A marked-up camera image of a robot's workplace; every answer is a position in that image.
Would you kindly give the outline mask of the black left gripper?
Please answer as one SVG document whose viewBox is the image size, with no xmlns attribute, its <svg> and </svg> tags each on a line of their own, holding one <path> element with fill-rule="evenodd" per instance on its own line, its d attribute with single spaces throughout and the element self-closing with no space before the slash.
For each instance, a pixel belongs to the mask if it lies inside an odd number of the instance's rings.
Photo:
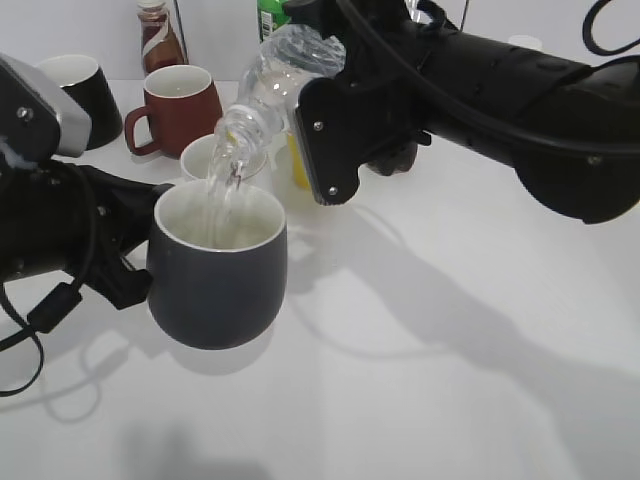
<svg viewBox="0 0 640 480">
<path fill-rule="evenodd" d="M 1 279 L 81 273 L 90 242 L 83 181 L 95 198 L 98 230 L 85 284 L 117 310 L 143 303 L 152 277 L 123 256 L 148 240 L 155 204 L 175 184 L 138 182 L 92 166 L 51 160 L 29 171 L 1 162 Z"/>
</svg>

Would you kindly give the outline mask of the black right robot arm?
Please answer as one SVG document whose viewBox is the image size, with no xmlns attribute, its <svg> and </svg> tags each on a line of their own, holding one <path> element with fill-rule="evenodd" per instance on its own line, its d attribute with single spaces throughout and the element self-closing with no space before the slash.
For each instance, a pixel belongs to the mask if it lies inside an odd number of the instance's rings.
<svg viewBox="0 0 640 480">
<path fill-rule="evenodd" d="M 586 224 L 639 201 L 639 60 L 599 66 L 464 32 L 435 2 L 288 1 L 218 121 L 206 224 L 289 130 L 318 203 L 357 192 L 361 168 L 409 171 L 440 137 L 513 169 L 546 208 Z"/>
</svg>

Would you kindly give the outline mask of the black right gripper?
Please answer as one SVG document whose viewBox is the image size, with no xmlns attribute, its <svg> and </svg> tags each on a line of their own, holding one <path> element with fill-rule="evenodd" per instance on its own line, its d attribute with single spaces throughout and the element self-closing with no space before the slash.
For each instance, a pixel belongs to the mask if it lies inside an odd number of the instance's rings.
<svg viewBox="0 0 640 480">
<path fill-rule="evenodd" d="M 314 200 L 342 205 L 360 186 L 365 165 L 381 176 L 409 171 L 432 136 L 412 124 L 399 78 L 369 68 L 334 36 L 297 29 L 300 61 L 311 78 L 292 101 L 292 127 Z"/>
</svg>

